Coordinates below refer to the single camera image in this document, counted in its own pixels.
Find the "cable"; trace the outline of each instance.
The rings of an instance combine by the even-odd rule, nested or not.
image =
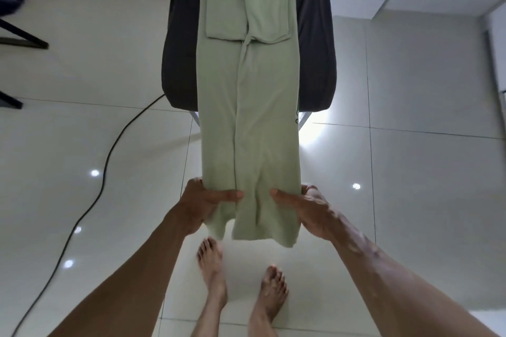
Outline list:
[[[109,153],[107,154],[107,158],[105,159],[104,173],[102,174],[102,186],[100,187],[100,192],[98,193],[97,197],[95,198],[95,201],[93,201],[93,204],[91,204],[90,207],[86,210],[86,212],[84,212],[81,215],[81,217],[79,217],[79,219],[75,222],[74,227],[72,228],[72,232],[70,232],[70,235],[67,238],[67,242],[65,243],[65,246],[63,246],[63,250],[62,250],[62,252],[60,254],[60,257],[58,258],[58,262],[56,263],[56,266],[55,266],[55,268],[53,270],[53,273],[51,273],[51,276],[49,277],[49,280],[47,280],[46,285],[44,285],[44,288],[42,288],[41,292],[38,294],[38,296],[35,299],[35,301],[32,302],[32,304],[30,305],[29,309],[23,315],[21,321],[18,322],[18,324],[16,326],[16,329],[14,329],[14,332],[11,334],[11,337],[15,337],[18,334],[19,329],[21,328],[21,326],[25,322],[26,318],[28,317],[28,315],[30,314],[30,312],[33,310],[33,308],[37,304],[37,302],[41,299],[42,295],[44,294],[44,292],[46,291],[47,287],[49,286],[49,284],[53,280],[54,276],[56,275],[56,272],[58,271],[58,268],[60,267],[60,264],[62,262],[62,258],[65,255],[65,252],[67,251],[68,244],[70,243],[70,239],[72,238],[72,235],[74,234],[75,229],[77,228],[77,226],[79,225],[79,223],[85,218],[85,216],[92,210],[92,208],[97,203],[98,199],[100,199],[100,196],[102,196],[102,193],[104,192],[104,187],[105,187],[105,176],[106,176],[106,173],[107,173],[107,167],[109,165],[109,159],[111,158],[112,151],[116,147],[116,144],[118,143],[118,141],[120,140],[120,138],[123,136],[124,131],[130,126],[130,124],[132,124],[134,121],[136,121],[139,118],[139,116],[141,116],[144,112],[146,112],[146,110],[148,110],[153,104],[155,104],[158,100],[160,100],[164,96],[165,95],[161,95],[153,103],[149,104],[146,108],[144,108],[142,111],[140,111],[136,115],[136,117],[134,117],[132,120],[130,120],[129,123],[123,127],[123,130],[120,132],[119,136],[116,138],[116,141],[114,142],[114,144],[112,144],[112,147],[109,150]]]

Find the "black chair leg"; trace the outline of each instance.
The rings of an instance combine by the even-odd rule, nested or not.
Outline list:
[[[20,110],[23,107],[23,103],[0,91],[0,107],[16,108]]]
[[[13,33],[22,39],[15,38],[6,38],[0,37],[0,44],[7,44],[10,46],[21,46],[21,47],[31,47],[31,48],[40,48],[40,49],[48,49],[49,43],[41,40],[22,29],[13,26],[10,23],[0,19],[0,28],[6,29],[10,33]]]

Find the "hand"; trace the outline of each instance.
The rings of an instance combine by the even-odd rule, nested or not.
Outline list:
[[[205,189],[202,178],[196,177],[188,181],[179,203],[171,212],[177,216],[178,224],[183,227],[185,235],[190,235],[198,231],[221,201],[237,202],[243,195],[241,191],[235,189],[223,191]]]
[[[302,185],[302,194],[289,194],[271,189],[275,202],[293,208],[306,229],[316,237],[325,240],[332,238],[332,226],[339,212],[334,211],[314,185]]]

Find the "forearm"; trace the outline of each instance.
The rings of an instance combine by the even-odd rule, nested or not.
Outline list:
[[[383,337],[497,337],[467,310],[368,240],[342,214],[332,244]]]
[[[150,337],[185,238],[174,207],[148,240],[88,295],[50,337]]]

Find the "bare foot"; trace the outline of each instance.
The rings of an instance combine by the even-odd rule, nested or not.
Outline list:
[[[222,267],[223,250],[212,237],[205,238],[197,252],[197,261],[207,286],[207,301],[216,301],[223,309],[228,301],[227,284]]]
[[[269,323],[272,323],[287,296],[288,288],[282,271],[275,265],[270,265],[262,279],[260,293],[251,318],[267,317]]]

